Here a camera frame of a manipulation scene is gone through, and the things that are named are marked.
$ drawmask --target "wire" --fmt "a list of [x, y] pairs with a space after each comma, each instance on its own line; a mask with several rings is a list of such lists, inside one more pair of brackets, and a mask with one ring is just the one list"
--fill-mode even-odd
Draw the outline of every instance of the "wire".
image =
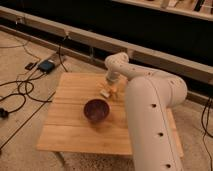
[[[6, 100], [6, 99], [8, 99], [8, 98], [10, 98], [12, 96], [21, 96], [23, 98], [22, 104], [18, 108], [14, 109], [12, 111], [9, 111], [8, 112], [9, 114], [19, 111], [25, 105], [25, 103], [26, 103], [26, 96], [29, 97], [32, 100], [35, 100], [35, 101], [38, 101], [38, 102], [42, 102], [42, 103], [50, 103], [50, 102], [52, 102], [52, 101], [49, 101], [49, 100], [48, 101], [46, 101], [46, 100], [39, 100], [39, 99], [33, 98], [32, 96], [29, 95], [30, 93], [33, 92], [33, 90], [35, 88], [34, 84], [31, 81], [38, 80], [42, 76], [45, 75], [44, 73], [42, 73], [41, 75], [39, 75], [39, 76], [37, 76], [35, 78], [31, 78], [35, 74], [36, 71], [37, 70], [35, 70], [33, 73], [31, 73], [31, 75], [26, 80], [17, 80], [16, 79], [15, 81], [9, 81], [9, 82], [0, 84], [0, 87], [2, 87], [2, 86], [6, 86], [6, 85], [10, 85], [10, 84], [15, 84], [16, 83], [17, 84], [17, 88], [16, 89], [18, 90], [18, 93], [13, 93], [12, 92], [11, 94], [9, 94], [7, 96], [1, 97], [0, 102], [4, 101], [4, 100]], [[25, 85], [25, 89], [24, 89], [24, 92], [21, 92], [21, 87], [22, 87], [23, 84]]]
[[24, 17], [24, 23], [26, 24], [26, 16], [25, 16], [25, 13], [26, 13], [26, 10], [25, 10], [25, 5], [24, 5], [24, 0], [20, 0], [21, 1], [21, 6], [22, 6], [22, 9], [23, 9], [23, 17]]
[[[54, 93], [52, 93], [48, 98], [47, 98], [47, 100], [46, 101], [49, 101], [52, 97], [53, 97], [53, 95], [55, 94], [55, 92]], [[36, 109], [36, 111], [35, 112], [33, 112], [32, 113], [32, 115], [30, 115], [30, 117], [26, 120], [26, 121], [24, 121], [24, 123], [1, 145], [1, 147], [0, 147], [0, 151], [10, 142], [10, 140], [29, 122], [29, 120], [31, 119], [31, 118], [33, 118], [33, 116], [45, 105], [46, 103], [44, 102], [44, 103], [42, 103], [41, 104], [41, 106], [39, 106], [37, 109]]]
[[22, 45], [15, 45], [15, 46], [0, 46], [0, 49], [12, 49], [12, 48], [18, 48], [18, 47], [23, 47], [23, 46], [27, 46], [27, 44], [29, 43], [29, 41], [25, 42]]
[[[213, 171], [212, 156], [211, 156], [211, 153], [209, 152], [208, 147], [207, 147], [206, 142], [205, 142], [205, 137], [206, 137], [206, 135], [208, 135], [208, 124], [209, 124], [209, 115], [210, 115], [211, 106], [212, 106], [212, 99], [209, 98], [207, 100], [206, 105], [205, 105], [203, 112], [202, 112], [201, 124], [202, 124], [202, 127], [204, 129], [202, 141], [203, 141], [204, 147], [205, 147], [205, 149], [208, 153], [209, 159], [210, 159], [210, 170]], [[206, 117], [206, 124], [204, 125], [204, 115], [205, 115], [206, 109], [208, 109], [208, 111], [207, 111], [207, 117]]]
[[23, 44], [23, 42], [21, 41], [21, 40], [19, 40], [19, 39], [17, 39], [15, 36], [14, 36], [14, 38], [18, 41], [18, 42], [20, 42], [21, 44], [22, 44], [22, 47], [23, 47], [23, 49], [24, 49], [24, 51], [28, 54], [28, 55], [30, 55], [30, 56], [32, 56], [33, 58], [36, 58], [37, 59], [37, 63], [39, 63], [40, 61], [41, 61], [41, 58], [39, 58], [38, 56], [36, 56], [36, 55], [34, 55], [33, 53], [31, 53], [28, 49], [27, 49], [27, 47], [26, 47], [26, 45], [24, 45]]
[[66, 39], [67, 39], [67, 36], [63, 38], [61, 44], [60, 44], [59, 47], [58, 47], [58, 57], [59, 57], [61, 66], [64, 68], [64, 71], [65, 71], [65, 72], [68, 72], [67, 68], [64, 66], [63, 61], [62, 61], [62, 59], [61, 59], [61, 47], [62, 47], [63, 42], [64, 42]]
[[8, 111], [8, 114], [11, 114], [11, 113], [19, 111], [25, 105], [25, 103], [27, 101], [26, 97], [23, 94], [13, 93], [13, 94], [9, 94], [8, 96], [5, 96], [2, 99], [0, 99], [0, 102], [3, 101], [3, 100], [6, 100], [7, 98], [12, 97], [12, 96], [21, 96], [24, 101], [22, 102], [22, 104], [18, 108], [14, 109], [14, 110], [11, 110], [11, 111]]
[[196, 4], [195, 7], [194, 7], [194, 11], [200, 11], [200, 9], [201, 9], [203, 3], [204, 3], [204, 0], [198, 0], [198, 1], [197, 1], [197, 4]]
[[18, 79], [19, 79], [20, 76], [27, 75], [29, 72], [30, 72], [30, 71], [27, 71], [27, 72], [25, 72], [25, 73], [23, 73], [23, 74], [18, 74], [17, 77], [16, 77], [16, 81], [18, 81]]
[[201, 116], [201, 125], [202, 125], [202, 128], [204, 129], [204, 131], [206, 132], [206, 134], [210, 137], [210, 138], [213, 138], [213, 135], [207, 130], [207, 127], [204, 123], [204, 115], [205, 115], [205, 111], [206, 111], [206, 108], [211, 108], [209, 107], [209, 103], [212, 101], [211, 98], [208, 99], [208, 101], [206, 102], [206, 105], [205, 105], [205, 108], [202, 112], [202, 116]]

